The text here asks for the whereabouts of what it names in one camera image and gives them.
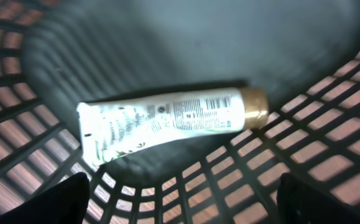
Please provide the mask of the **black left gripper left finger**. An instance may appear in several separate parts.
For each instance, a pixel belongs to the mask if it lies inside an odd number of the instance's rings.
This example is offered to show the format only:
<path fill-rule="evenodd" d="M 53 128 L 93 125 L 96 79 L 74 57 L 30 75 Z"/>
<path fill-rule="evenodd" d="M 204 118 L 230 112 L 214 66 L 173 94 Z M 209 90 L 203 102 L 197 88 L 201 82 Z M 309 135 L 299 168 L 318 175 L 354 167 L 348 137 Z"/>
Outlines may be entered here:
<path fill-rule="evenodd" d="M 79 172 L 0 215 L 0 224 L 82 224 L 89 199 L 90 181 Z"/>

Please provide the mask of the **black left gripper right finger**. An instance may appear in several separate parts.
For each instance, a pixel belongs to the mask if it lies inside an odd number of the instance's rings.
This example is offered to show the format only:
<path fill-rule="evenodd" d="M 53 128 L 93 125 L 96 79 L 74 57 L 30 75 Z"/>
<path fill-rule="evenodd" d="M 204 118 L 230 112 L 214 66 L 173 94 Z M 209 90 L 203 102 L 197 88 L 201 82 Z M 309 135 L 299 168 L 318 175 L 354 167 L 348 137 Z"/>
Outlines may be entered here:
<path fill-rule="evenodd" d="M 360 215 L 290 173 L 280 176 L 277 208 L 286 224 L 360 224 Z"/>

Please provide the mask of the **white tube gold cap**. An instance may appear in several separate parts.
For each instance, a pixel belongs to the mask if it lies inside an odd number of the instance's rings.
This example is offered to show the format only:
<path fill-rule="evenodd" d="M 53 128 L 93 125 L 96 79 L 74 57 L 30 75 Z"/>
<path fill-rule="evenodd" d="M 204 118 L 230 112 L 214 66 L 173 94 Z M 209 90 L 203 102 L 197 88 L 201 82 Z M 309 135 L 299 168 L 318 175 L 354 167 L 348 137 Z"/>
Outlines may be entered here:
<path fill-rule="evenodd" d="M 181 91 L 76 108 L 83 160 L 98 167 L 172 141 L 263 127 L 269 101 L 260 88 Z"/>

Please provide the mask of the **dark grey plastic basket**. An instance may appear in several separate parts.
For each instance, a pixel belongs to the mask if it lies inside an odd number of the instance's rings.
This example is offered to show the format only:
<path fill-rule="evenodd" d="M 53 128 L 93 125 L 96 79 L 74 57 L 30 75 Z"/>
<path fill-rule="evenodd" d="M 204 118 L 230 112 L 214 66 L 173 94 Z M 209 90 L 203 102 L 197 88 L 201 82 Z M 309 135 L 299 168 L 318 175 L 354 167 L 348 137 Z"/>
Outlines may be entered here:
<path fill-rule="evenodd" d="M 258 86 L 258 130 L 100 168 L 76 106 Z M 0 215 L 82 172 L 82 223 L 278 223 L 289 172 L 360 214 L 360 1 L 0 0 Z"/>

